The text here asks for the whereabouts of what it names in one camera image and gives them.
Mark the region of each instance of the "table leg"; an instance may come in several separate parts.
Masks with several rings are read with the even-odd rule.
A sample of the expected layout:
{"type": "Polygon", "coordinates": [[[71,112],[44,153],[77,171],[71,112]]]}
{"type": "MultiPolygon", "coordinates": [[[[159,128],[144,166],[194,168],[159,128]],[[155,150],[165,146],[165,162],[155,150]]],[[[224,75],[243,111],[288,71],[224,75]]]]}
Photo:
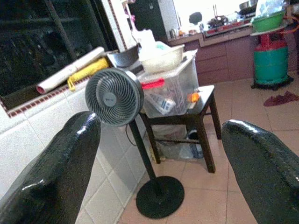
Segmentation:
{"type": "Polygon", "coordinates": [[[218,112],[217,112],[214,93],[212,93],[211,97],[212,97],[211,102],[210,102],[211,114],[212,114],[212,118],[213,118],[213,123],[214,123],[215,131],[216,131],[217,139],[220,140],[221,139],[221,125],[220,125],[219,116],[218,116],[218,112]]]}
{"type": "Polygon", "coordinates": [[[195,119],[195,124],[196,124],[197,135],[202,148],[202,152],[204,154],[204,158],[206,161],[207,170],[209,171],[209,173],[215,173],[216,168],[215,168],[212,152],[210,149],[209,141],[206,136],[206,130],[205,130],[202,117],[198,116],[195,119]]]}
{"type": "Polygon", "coordinates": [[[145,125],[145,128],[146,128],[146,131],[148,133],[148,136],[149,136],[149,142],[151,144],[151,148],[153,149],[153,153],[154,153],[154,157],[155,157],[155,160],[156,160],[156,163],[161,163],[161,160],[160,160],[160,156],[159,156],[159,153],[158,153],[158,148],[157,148],[157,145],[156,145],[156,141],[155,141],[155,136],[154,136],[154,133],[153,133],[153,129],[151,128],[151,125],[148,121],[148,118],[147,116],[144,114],[144,113],[140,113],[140,117],[142,118],[142,121],[145,125]]]}

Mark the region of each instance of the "standing fan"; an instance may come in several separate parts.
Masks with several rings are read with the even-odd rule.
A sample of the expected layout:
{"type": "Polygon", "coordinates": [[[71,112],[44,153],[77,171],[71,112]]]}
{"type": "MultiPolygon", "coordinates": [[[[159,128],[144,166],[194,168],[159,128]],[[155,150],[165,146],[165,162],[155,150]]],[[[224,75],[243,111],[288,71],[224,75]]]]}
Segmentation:
{"type": "Polygon", "coordinates": [[[143,91],[130,71],[104,69],[87,83],[88,108],[109,126],[129,124],[150,180],[137,193],[136,205],[141,214],[163,218],[176,211],[184,199],[180,181],[170,176],[156,177],[140,136],[135,117],[143,105],[143,91]]]}

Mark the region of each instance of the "green basin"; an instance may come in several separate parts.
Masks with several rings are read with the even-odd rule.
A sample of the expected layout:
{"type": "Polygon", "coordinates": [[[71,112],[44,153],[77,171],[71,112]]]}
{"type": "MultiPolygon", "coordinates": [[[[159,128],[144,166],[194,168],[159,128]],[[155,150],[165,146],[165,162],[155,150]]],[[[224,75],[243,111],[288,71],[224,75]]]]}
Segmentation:
{"type": "Polygon", "coordinates": [[[278,28],[285,15],[284,11],[270,14],[269,16],[255,17],[251,20],[253,28],[256,32],[265,32],[278,28]]]}

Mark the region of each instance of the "small table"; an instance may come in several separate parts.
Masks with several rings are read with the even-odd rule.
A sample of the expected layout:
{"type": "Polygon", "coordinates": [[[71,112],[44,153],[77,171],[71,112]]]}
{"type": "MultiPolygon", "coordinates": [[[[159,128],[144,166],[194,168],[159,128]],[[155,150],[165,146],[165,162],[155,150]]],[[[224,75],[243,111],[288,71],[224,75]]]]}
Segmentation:
{"type": "Polygon", "coordinates": [[[219,116],[217,112],[216,102],[214,98],[214,86],[202,86],[198,88],[200,99],[192,109],[187,110],[183,115],[148,118],[145,113],[140,113],[140,116],[144,122],[146,130],[149,135],[149,141],[153,149],[154,157],[157,163],[160,163],[160,157],[158,154],[155,141],[171,141],[178,143],[193,143],[201,144],[202,152],[206,161],[207,170],[210,173],[215,173],[215,164],[211,153],[210,145],[206,136],[206,130],[203,123],[205,115],[212,115],[214,127],[216,130],[217,139],[221,139],[221,126],[219,122],[219,116]],[[206,113],[210,106],[211,113],[206,113]],[[197,140],[177,140],[177,139],[159,139],[155,138],[152,125],[186,125],[195,126],[198,134],[197,140]]]}

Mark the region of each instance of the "red cloth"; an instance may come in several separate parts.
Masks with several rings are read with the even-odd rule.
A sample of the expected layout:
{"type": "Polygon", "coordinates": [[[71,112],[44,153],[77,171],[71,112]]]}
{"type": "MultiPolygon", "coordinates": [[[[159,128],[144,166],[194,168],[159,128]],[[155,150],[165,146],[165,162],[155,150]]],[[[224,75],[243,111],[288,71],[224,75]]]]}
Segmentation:
{"type": "Polygon", "coordinates": [[[277,95],[275,97],[270,97],[264,102],[264,106],[277,106],[277,105],[282,105],[286,104],[292,101],[297,101],[299,100],[299,96],[287,91],[285,92],[284,96],[277,95]]]}

